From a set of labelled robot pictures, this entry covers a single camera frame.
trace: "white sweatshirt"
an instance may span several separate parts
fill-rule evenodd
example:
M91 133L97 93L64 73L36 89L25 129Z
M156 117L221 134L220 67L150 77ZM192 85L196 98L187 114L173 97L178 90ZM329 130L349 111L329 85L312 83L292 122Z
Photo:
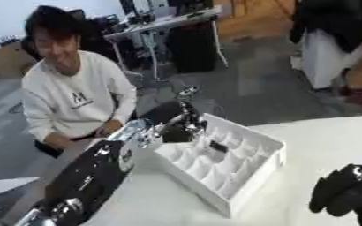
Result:
M110 119L125 123L136 107L136 88L108 58L80 51L79 72L61 75L45 61L23 78L23 106L30 132L40 141L52 132L83 137ZM117 109L112 99L119 101Z

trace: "desk leg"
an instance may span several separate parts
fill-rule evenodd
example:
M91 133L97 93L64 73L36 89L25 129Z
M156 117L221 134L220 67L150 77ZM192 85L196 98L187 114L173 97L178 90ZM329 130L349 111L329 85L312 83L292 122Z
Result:
M218 27L216 25L215 20L213 20L211 22L211 25L213 27L213 31L214 31L214 39L215 39L215 47L216 47L216 53L218 54L218 56L221 58L223 64L225 65L225 67L229 67L228 64L228 60L226 59L225 55L222 52L222 47L221 47L221 43L220 43L220 37L218 35Z
M121 52L119 51L119 47L117 46L117 42L116 41L112 41L112 47L114 48L115 50L115 54L117 55L117 59L119 61L119 65L121 66L121 69L122 71L124 71L124 73L126 74L131 74L131 75L134 75L134 76L137 76L139 77L140 79L143 79L143 75L141 73L137 73L137 72L132 72L130 71L126 64L124 64L124 59L122 58L122 54Z
M152 57L152 64L153 64L152 70L154 71L154 78L155 78L155 80L158 81L160 79L158 77L158 59L156 58L156 54L155 54L154 33L148 32L148 34L146 34L145 37L147 37L146 45L148 46L149 53L151 54L151 57Z

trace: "man's hair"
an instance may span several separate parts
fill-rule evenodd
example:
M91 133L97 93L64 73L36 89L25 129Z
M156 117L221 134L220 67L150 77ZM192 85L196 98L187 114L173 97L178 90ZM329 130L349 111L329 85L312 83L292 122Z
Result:
M27 19L26 34L34 38L37 29L46 30L51 38L64 40L80 34L79 22L67 11L53 6L39 6Z

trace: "smiling man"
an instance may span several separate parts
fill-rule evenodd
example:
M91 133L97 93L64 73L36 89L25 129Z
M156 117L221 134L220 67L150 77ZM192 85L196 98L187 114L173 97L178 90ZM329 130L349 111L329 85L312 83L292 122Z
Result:
M57 158L74 141L105 137L129 120L135 87L108 58L79 50L79 22L73 16L40 6L26 22L26 34L43 57L22 82L38 149Z

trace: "man's hand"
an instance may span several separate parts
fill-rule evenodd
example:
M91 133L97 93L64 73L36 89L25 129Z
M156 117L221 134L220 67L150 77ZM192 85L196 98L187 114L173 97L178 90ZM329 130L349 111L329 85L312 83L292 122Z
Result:
M52 132L45 138L43 142L55 149L61 150L69 148L74 143L70 140L70 138L58 132Z
M97 129L96 137L107 137L112 132L115 132L124 126L119 120L110 120L105 123L102 127Z

